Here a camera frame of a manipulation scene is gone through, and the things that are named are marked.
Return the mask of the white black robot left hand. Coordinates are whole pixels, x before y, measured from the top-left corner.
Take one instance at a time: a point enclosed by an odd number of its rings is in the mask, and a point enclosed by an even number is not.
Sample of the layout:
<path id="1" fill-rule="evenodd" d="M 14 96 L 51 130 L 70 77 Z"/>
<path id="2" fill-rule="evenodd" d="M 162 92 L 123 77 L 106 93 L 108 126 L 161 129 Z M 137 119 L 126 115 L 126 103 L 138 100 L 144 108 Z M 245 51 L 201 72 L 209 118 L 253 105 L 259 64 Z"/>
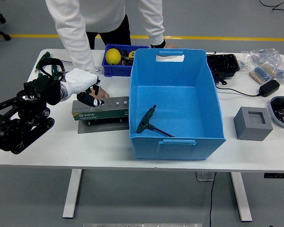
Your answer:
<path id="1" fill-rule="evenodd" d="M 103 105 L 105 102 L 90 95 L 89 89 L 93 87 L 95 95 L 100 89 L 98 75 L 78 68 L 67 72 L 65 79 L 61 81 L 61 101 L 65 101 L 73 94 L 77 95 L 77 100 L 91 107 Z"/>

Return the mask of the person's right hand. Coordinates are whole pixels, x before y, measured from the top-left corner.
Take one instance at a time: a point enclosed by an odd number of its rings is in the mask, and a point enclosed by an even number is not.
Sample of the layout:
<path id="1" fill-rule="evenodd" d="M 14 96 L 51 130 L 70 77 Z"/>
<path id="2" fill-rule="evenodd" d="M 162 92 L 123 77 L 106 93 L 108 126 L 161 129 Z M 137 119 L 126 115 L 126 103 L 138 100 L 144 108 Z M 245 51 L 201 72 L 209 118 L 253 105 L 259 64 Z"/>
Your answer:
<path id="1" fill-rule="evenodd" d="M 97 87 L 97 88 L 98 88 L 98 93 L 96 95 L 97 90 L 95 90 L 93 87 L 90 87 L 91 96 L 93 96 L 96 99 L 109 98 L 109 94 L 102 87 Z"/>

